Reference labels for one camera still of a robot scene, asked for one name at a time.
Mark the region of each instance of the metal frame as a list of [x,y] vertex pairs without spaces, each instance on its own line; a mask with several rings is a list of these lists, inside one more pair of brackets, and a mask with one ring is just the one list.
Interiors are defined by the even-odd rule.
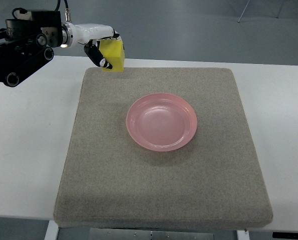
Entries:
[[[249,2],[250,2],[250,0],[248,0],[247,5],[245,6],[245,8],[244,8],[244,10],[243,10],[243,12],[242,12],[242,14],[241,14],[241,17],[239,18],[238,23],[240,22],[240,20],[241,20],[243,14],[244,14],[244,12],[245,12],[245,10],[247,9],[247,6],[248,6]],[[284,3],[285,3],[285,0],[282,0],[282,3],[281,3],[281,6],[280,6],[280,9],[279,9],[279,12],[278,12],[278,14],[277,14],[277,16],[276,16],[277,19],[278,19],[279,16],[280,16],[280,13],[281,13],[281,10],[282,10],[282,8],[283,8]]]

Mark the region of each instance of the black cable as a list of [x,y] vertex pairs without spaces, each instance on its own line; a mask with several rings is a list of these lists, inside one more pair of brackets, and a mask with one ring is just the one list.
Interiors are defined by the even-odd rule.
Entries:
[[14,13],[15,13],[17,10],[23,10],[23,11],[25,11],[25,13],[28,12],[26,9],[24,9],[24,8],[22,8],[22,7],[17,7],[17,8],[15,8],[15,9],[13,9],[13,11],[12,11],[12,16],[14,17],[14,19],[18,19],[18,18],[14,15]]
[[69,8],[68,1],[64,0],[64,3],[65,3],[65,8],[68,9]]
[[57,7],[55,8],[55,10],[54,10],[54,11],[58,11],[58,10],[59,10],[59,8],[60,8],[60,3],[61,3],[61,0],[58,0]]
[[[57,7],[55,8],[55,11],[58,11],[59,10],[60,3],[61,3],[61,0],[58,0],[58,4],[57,4]],[[64,0],[64,3],[65,3],[65,8],[68,9],[69,8],[68,1],[67,0]]]

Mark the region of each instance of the gray floor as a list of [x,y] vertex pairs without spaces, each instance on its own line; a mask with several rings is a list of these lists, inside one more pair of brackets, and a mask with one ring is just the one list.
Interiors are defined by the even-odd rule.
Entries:
[[[298,0],[286,0],[276,18],[281,1],[252,0],[237,23],[247,0],[68,0],[73,23],[105,24],[119,32],[126,58],[298,65]],[[0,1],[0,28],[12,18],[13,8],[55,6],[55,0]],[[85,56],[81,45],[56,48],[55,53]],[[41,220],[0,218],[0,240],[44,239],[46,226]],[[59,232],[59,240],[88,237],[88,229]],[[269,232],[251,232],[250,237],[272,239]],[[217,238],[231,240],[236,235],[220,231],[215,232]]]

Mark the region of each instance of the gray cushion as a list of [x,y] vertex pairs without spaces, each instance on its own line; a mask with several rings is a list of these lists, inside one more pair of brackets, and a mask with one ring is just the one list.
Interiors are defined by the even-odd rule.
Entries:
[[[129,107],[171,93],[196,112],[184,147],[147,150],[126,129]],[[86,71],[54,210],[63,228],[173,231],[259,228],[272,210],[234,76],[225,68]]]

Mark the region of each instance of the white table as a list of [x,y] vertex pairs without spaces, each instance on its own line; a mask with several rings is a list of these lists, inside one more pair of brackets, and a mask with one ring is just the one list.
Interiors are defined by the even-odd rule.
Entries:
[[[0,83],[0,217],[53,218],[90,67],[87,57],[56,56],[16,88]],[[298,232],[298,66],[126,59],[125,67],[231,69],[273,209],[257,230]]]

